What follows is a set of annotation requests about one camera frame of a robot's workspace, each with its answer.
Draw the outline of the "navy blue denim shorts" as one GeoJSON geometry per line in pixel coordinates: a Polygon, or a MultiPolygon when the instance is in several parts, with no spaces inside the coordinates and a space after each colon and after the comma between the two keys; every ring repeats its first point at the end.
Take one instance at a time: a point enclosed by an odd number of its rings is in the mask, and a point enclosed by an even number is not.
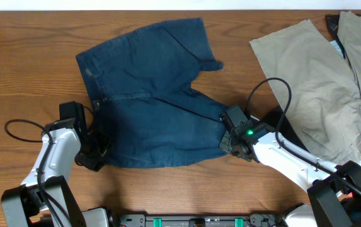
{"type": "Polygon", "coordinates": [[[226,106],[191,87],[202,71],[223,67],[201,18],[138,28],[76,60],[98,128],[113,141],[109,165],[177,167],[224,156],[226,106]]]}

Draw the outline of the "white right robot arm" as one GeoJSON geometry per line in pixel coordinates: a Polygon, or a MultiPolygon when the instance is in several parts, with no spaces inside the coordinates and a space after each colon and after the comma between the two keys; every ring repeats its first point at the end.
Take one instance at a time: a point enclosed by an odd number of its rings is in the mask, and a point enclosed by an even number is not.
{"type": "Polygon", "coordinates": [[[287,226],[361,226],[361,166],[324,161],[266,124],[225,124],[220,147],[246,161],[269,166],[307,192],[309,206],[284,217],[287,226]]]}

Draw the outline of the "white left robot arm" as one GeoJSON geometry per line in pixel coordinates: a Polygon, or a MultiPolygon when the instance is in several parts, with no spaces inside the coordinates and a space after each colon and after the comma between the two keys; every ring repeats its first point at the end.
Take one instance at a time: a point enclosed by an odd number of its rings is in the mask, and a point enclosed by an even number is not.
{"type": "Polygon", "coordinates": [[[1,207],[8,226],[104,226],[108,227],[106,209],[80,210],[68,184],[74,158],[85,147],[88,129],[71,119],[41,128],[42,148],[38,158],[20,186],[5,190],[1,207]]]}

